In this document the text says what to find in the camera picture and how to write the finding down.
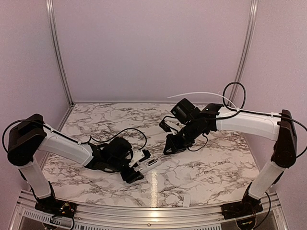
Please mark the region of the white remote control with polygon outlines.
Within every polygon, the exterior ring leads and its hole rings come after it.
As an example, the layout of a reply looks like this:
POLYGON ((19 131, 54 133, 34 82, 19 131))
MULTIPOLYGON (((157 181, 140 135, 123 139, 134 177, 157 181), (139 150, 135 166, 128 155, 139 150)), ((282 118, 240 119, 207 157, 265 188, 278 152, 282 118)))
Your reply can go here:
POLYGON ((161 161, 157 158, 149 159, 146 162, 142 162, 139 166, 135 168, 135 171, 140 171, 141 173, 147 173, 157 166, 161 165, 161 161))

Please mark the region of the white battery cover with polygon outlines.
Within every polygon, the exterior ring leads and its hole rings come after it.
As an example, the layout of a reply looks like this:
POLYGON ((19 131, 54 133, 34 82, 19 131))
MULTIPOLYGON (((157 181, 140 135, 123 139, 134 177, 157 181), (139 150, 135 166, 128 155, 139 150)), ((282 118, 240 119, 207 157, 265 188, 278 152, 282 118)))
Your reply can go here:
POLYGON ((191 195, 185 194, 183 197, 183 207, 190 207, 191 195))

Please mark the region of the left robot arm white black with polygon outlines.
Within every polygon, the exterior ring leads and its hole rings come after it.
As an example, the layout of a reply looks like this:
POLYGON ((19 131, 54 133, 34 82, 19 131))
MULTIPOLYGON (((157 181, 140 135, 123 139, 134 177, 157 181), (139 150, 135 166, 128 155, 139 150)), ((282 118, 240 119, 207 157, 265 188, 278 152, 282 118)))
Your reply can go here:
POLYGON ((76 141, 47 125, 40 114, 12 122, 3 133, 9 134, 8 144, 2 145, 9 162, 18 167, 36 200, 50 213, 57 213, 61 206, 34 159, 37 151, 59 155, 90 170, 120 173, 129 184, 143 178, 135 167, 151 156, 144 147, 133 150, 132 145, 118 135, 98 145, 76 141))

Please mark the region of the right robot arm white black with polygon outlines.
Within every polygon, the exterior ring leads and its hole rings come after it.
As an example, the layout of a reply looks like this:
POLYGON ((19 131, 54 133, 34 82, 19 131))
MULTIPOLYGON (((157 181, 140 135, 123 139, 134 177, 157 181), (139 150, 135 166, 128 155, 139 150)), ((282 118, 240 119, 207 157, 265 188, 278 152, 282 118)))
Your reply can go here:
POLYGON ((184 127, 175 135, 166 136, 164 155, 183 152, 192 147, 198 136, 215 131, 235 131, 275 141, 271 159, 247 187, 242 201, 237 205, 243 215, 249 214, 256 207, 256 202, 267 189, 296 161, 297 136, 288 110, 266 115, 242 110, 236 112, 218 103, 210 103, 200 110, 183 99, 171 113, 184 127))

